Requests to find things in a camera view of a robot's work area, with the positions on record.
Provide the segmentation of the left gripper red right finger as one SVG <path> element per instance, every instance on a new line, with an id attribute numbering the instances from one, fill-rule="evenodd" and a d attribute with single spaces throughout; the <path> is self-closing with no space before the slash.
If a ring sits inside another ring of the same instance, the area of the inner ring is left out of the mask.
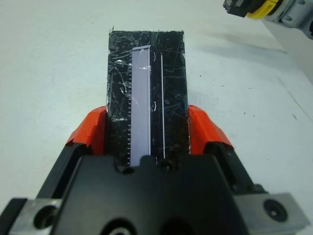
<path id="1" fill-rule="evenodd" d="M 189 105 L 188 114 L 191 154 L 216 157 L 235 195 L 266 193 L 260 184 L 253 183 L 234 146 L 208 114 L 195 105 Z"/>

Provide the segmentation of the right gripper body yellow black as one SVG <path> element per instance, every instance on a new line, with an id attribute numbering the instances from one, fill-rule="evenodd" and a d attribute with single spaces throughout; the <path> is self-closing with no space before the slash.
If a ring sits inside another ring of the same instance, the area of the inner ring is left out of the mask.
<path id="1" fill-rule="evenodd" d="M 259 20 L 267 16 L 277 4 L 277 0 L 225 0 L 223 8 L 228 14 Z"/>

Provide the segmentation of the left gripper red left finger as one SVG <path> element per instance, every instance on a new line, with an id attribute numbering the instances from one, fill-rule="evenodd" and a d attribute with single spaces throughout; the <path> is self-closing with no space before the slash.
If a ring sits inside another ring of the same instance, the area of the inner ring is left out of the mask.
<path id="1" fill-rule="evenodd" d="M 84 155 L 104 154 L 106 114 L 106 106 L 90 111 L 72 132 L 37 194 L 38 198 L 62 198 L 79 159 Z"/>

